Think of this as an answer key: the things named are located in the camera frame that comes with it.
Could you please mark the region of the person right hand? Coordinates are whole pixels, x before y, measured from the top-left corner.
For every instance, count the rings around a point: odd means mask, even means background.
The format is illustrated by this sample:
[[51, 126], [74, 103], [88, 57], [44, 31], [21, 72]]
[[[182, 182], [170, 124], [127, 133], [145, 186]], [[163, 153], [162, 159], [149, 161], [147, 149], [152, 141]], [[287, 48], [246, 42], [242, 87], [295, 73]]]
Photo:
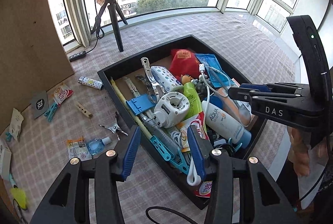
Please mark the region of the person right hand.
[[293, 169], [298, 177], [308, 176], [310, 174], [310, 158], [302, 132], [290, 126], [287, 127], [287, 132], [291, 142], [288, 159], [293, 163]]

